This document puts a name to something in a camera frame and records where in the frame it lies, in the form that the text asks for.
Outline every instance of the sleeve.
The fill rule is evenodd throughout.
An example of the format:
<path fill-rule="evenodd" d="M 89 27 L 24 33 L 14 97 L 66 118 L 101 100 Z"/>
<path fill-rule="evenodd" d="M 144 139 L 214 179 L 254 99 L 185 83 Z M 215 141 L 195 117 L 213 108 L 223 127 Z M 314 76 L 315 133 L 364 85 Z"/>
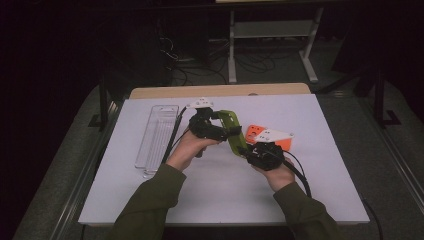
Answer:
<path fill-rule="evenodd" d="M 274 194 L 296 240 L 344 240 L 337 223 L 321 202 L 309 198 L 297 183 Z"/>
<path fill-rule="evenodd" d="M 185 178 L 182 172 L 162 164 L 132 195 L 107 239 L 161 239 L 166 214 L 177 205 Z"/>

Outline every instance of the green object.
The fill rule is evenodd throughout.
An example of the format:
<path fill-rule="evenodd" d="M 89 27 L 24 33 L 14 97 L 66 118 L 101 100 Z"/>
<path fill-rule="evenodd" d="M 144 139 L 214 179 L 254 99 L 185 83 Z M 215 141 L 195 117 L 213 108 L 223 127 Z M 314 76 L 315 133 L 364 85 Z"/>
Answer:
<path fill-rule="evenodd" d="M 231 131 L 231 129 L 235 129 L 237 127 L 241 128 L 237 115 L 232 111 L 220 110 L 218 111 L 218 117 L 221 121 L 222 127 L 227 131 Z M 245 158 L 239 153 L 240 148 L 247 150 L 246 140 L 244 139 L 242 131 L 240 131 L 238 135 L 229 136 L 228 143 L 235 155 Z"/>

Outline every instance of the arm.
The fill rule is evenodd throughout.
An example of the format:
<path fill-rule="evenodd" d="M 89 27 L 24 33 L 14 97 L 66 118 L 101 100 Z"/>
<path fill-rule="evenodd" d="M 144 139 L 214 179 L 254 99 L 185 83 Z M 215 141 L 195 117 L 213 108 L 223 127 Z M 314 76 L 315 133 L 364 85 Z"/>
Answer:
<path fill-rule="evenodd" d="M 218 141 L 188 131 L 155 176 L 142 183 L 116 219 L 107 239 L 161 239 L 168 209 L 175 207 L 185 180 L 182 173 L 200 151 Z"/>
<path fill-rule="evenodd" d="M 274 198 L 283 210 L 296 240 L 345 239 L 325 206 L 306 196 L 295 182 L 293 172 L 286 166 L 281 164 L 279 168 L 270 171 L 253 168 L 266 177 L 274 190 Z"/>

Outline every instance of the desk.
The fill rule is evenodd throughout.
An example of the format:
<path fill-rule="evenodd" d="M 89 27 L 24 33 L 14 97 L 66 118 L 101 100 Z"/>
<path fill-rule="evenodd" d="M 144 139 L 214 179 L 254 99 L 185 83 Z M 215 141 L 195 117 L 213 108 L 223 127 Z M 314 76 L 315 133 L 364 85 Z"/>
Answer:
<path fill-rule="evenodd" d="M 300 94 L 294 94 L 296 88 Z M 273 89 L 271 94 L 280 93 L 240 96 L 266 94 L 266 89 Z M 147 95 L 150 92 L 160 95 Z M 176 93 L 185 95 L 173 97 Z M 158 104 L 182 107 L 203 94 L 208 94 L 214 102 L 214 110 L 234 111 L 244 127 L 261 124 L 293 132 L 292 153 L 305 169 L 313 197 L 327 206 L 338 223 L 369 221 L 315 95 L 309 94 L 302 84 L 264 84 L 134 90 L 132 99 L 123 105 L 80 223 L 112 224 L 136 188 L 145 181 L 134 164 L 151 107 Z M 180 130 L 188 125 L 194 113 L 193 110 L 185 112 Z M 179 204 L 169 210 L 168 225 L 245 226 L 285 222 L 265 178 L 244 159 L 235 156 L 227 142 L 210 146 L 184 173 L 187 180 Z"/>

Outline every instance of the transparent plastic container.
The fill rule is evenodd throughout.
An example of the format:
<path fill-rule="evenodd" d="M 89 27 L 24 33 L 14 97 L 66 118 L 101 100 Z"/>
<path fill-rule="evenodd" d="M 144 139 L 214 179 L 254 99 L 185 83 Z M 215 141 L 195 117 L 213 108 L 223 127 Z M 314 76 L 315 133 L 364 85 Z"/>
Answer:
<path fill-rule="evenodd" d="M 135 167 L 143 170 L 143 177 L 151 178 L 158 170 L 174 130 L 177 114 L 177 105 L 152 107 L 135 162 Z"/>

